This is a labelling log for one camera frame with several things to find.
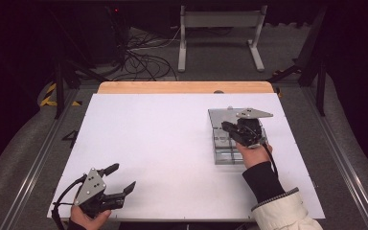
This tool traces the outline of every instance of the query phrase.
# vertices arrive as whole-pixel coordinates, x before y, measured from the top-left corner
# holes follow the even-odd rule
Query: jacket sleeve
[[[258,204],[252,214],[261,230],[320,230],[319,223],[308,216],[298,188],[285,192],[271,169],[270,162],[263,162],[243,173]]]

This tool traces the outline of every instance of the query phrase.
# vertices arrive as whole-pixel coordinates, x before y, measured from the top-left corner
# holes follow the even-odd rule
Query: metal stand
[[[247,40],[247,44],[252,53],[256,69],[259,72],[263,72],[265,67],[259,55],[257,44],[265,21],[266,10],[267,6],[262,6],[260,11],[185,11],[185,6],[181,6],[178,72],[185,71],[187,57],[185,29],[197,27],[256,27],[254,38]]]
[[[318,51],[317,38],[319,37],[319,34],[321,32],[321,27],[324,21],[326,11],[327,7],[323,6],[320,9],[318,15],[315,17],[315,20],[312,24],[309,35],[306,41],[304,42],[300,55],[298,56],[298,59],[295,60],[295,64],[286,69],[285,71],[273,75],[271,79],[267,80],[270,83],[274,83],[276,81],[288,77],[290,74],[295,73],[296,71],[302,70],[302,74],[298,82],[301,86],[310,86],[314,78],[318,76],[316,106],[318,108],[319,113],[322,116],[325,116],[324,113],[324,91],[325,91],[325,77],[326,77],[325,59],[327,55],[326,51],[328,51],[328,49]]]
[[[107,81],[107,79],[85,68],[82,64],[73,61],[66,55],[59,36],[63,31],[58,28],[58,22],[54,14],[50,11],[50,8],[34,5],[31,14],[38,24],[39,36],[42,43],[45,44],[47,54],[52,57],[53,64],[55,65],[55,83],[57,86],[56,119],[58,119],[65,108],[64,82],[71,89],[77,89],[81,84],[75,70],[80,70],[88,77],[99,82]]]

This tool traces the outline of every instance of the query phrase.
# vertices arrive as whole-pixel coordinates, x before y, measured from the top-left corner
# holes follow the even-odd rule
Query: black cable
[[[60,203],[60,205],[74,205],[73,203]]]
[[[137,56],[132,56],[133,58],[135,58],[136,60],[139,61],[140,64],[143,65],[143,67],[145,67],[145,70],[149,73],[150,77],[156,81],[156,79],[154,78],[154,75],[151,73],[151,71],[147,68],[147,65],[143,64],[143,62],[137,57]]]
[[[276,174],[276,177],[279,178],[279,173],[277,172],[276,163],[274,163],[273,155],[271,154],[270,150],[268,149],[267,143],[263,143],[262,146],[264,147],[265,151],[267,151],[267,154],[270,157],[270,161],[271,161],[271,164],[273,165],[273,171]]]
[[[76,181],[74,181],[70,186],[68,186],[67,189],[64,190],[64,192],[62,192],[62,194],[59,196],[57,202],[53,203],[55,205],[55,207],[53,208],[52,210],[52,219],[55,221],[56,225],[57,225],[57,228],[59,230],[64,230],[64,226],[62,225],[62,222],[61,222],[61,218],[59,216],[59,213],[58,213],[58,207],[60,204],[63,204],[61,203],[61,200],[64,198],[64,196],[72,189],[74,188],[74,186],[76,186],[77,184],[79,183],[82,183],[85,181],[85,178],[86,178],[86,174],[83,175],[81,178],[77,179]]]
[[[133,54],[129,52],[126,52],[126,55],[128,56],[127,63],[129,63],[130,66],[134,68],[134,71],[130,71],[126,66],[126,71],[131,75],[134,75],[135,79],[138,77],[139,74],[144,73],[146,71],[148,71],[149,74],[152,76],[152,73],[150,73],[150,71],[148,70],[148,62],[145,59],[142,62],[142,58],[139,59],[138,57],[135,57]]]
[[[149,60],[151,60],[152,62],[157,62],[159,64],[163,64],[163,65],[166,65],[168,67],[167,71],[162,74],[161,76],[157,76],[155,78],[162,78],[162,77],[165,77],[167,76],[170,71],[172,70],[172,73],[174,74],[174,77],[175,77],[175,80],[177,81],[177,75],[175,74],[172,66],[169,64],[169,62],[167,60],[165,60],[164,58],[162,57],[156,57],[156,56],[150,56],[150,55],[139,55],[137,53],[134,53],[132,51],[130,51],[131,54],[135,55],[135,56],[139,56],[139,57],[146,57],[148,58]]]
[[[161,38],[161,36],[159,35],[153,35],[153,36],[150,36],[150,38],[148,38],[148,36],[150,36],[150,34],[146,34],[146,33],[141,33],[141,34],[137,34],[135,36],[132,36],[130,39],[129,39],[129,42],[127,43],[127,48],[130,50],[130,49],[135,49],[135,48],[149,48],[149,47],[153,47],[153,46],[146,46],[146,47],[142,47],[148,43],[150,43],[151,41],[154,41],[155,39],[158,39],[158,38]]]
[[[167,45],[169,44],[171,41],[168,39],[164,39],[163,41],[160,40],[160,43],[158,43],[157,45],[148,45],[148,43],[151,43],[152,41],[154,41],[156,38],[160,38],[160,37],[155,37],[146,41],[141,41],[139,44],[135,44],[135,45],[129,45],[128,49],[132,50],[132,49],[150,49],[150,48],[158,48],[158,47],[162,47],[163,45]]]

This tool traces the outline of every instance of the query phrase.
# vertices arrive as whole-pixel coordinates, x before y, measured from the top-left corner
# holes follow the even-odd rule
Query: metal rail
[[[23,211],[23,208],[26,206],[29,196],[32,193],[35,183],[40,176],[44,163],[46,162],[46,159],[53,145],[53,141],[57,135],[58,129],[62,121],[64,120],[69,107],[76,98],[77,92],[78,90],[76,89],[70,89],[70,92],[67,94],[64,111],[61,113],[58,119],[53,121],[53,124],[50,127],[50,130],[43,142],[43,145],[41,146],[40,151],[38,152],[37,157],[31,166],[31,169],[23,180],[22,186],[20,187],[20,190],[17,193],[17,196],[14,199],[10,210],[8,211],[4,221],[0,226],[1,230],[14,229],[14,226],[16,225]]]
[[[348,189],[351,192],[351,195],[356,203],[356,206],[360,211],[368,228],[368,195],[366,194],[360,182],[360,179],[357,177],[357,173],[352,167],[352,164],[350,163],[347,155],[336,142],[333,130],[329,125],[327,119],[325,117],[322,117],[316,109],[315,97],[313,93],[307,87],[302,87],[301,90],[303,91],[303,94],[306,97],[307,101],[310,103],[310,108],[312,110],[312,113],[315,115],[318,124],[321,125],[321,128],[326,137],[327,144],[331,149],[333,159],[337,167],[339,168],[342,177],[344,178],[345,183],[348,186]]]

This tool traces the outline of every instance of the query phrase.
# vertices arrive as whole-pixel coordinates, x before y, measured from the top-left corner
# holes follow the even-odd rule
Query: dark floor
[[[266,25],[258,45],[265,71],[258,73],[245,41],[253,35],[252,29],[236,29],[227,35],[193,32],[188,38],[187,68],[185,73],[176,73],[180,81],[264,81],[279,69],[292,65],[298,56],[309,27],[296,29],[290,26],[271,27]],[[178,42],[158,49],[141,50],[141,53],[165,58],[176,70]],[[334,160],[332,148],[321,125],[312,110],[311,98],[307,90],[296,83],[298,75],[275,83],[282,92],[280,101],[294,137],[303,155],[310,176],[317,185],[316,192],[321,201],[326,219],[319,222],[324,229],[366,229],[368,223],[357,206],[352,191],[347,186],[346,177]],[[162,81],[174,81],[173,72]],[[76,93],[72,101],[82,101],[81,106],[70,106],[64,114],[54,136],[53,143],[43,158],[41,171],[34,175],[36,181],[30,183],[30,193],[24,196],[18,216],[10,224],[5,221],[12,204],[18,200],[18,192],[24,178],[35,165],[37,155],[47,143],[47,136],[55,124],[56,108],[43,106],[26,125],[13,137],[0,158],[0,226],[11,229],[56,229],[54,222],[47,218],[48,208],[54,190],[71,152],[70,142],[61,139],[79,130],[90,98],[98,84],[86,80],[80,90],[66,90],[68,95]],[[326,121],[330,124],[333,137],[340,149],[347,155],[355,170],[358,181],[368,197],[368,161],[350,130],[341,105],[334,91],[334,85],[327,78],[325,97]],[[109,222],[104,229],[118,229],[117,222]]]

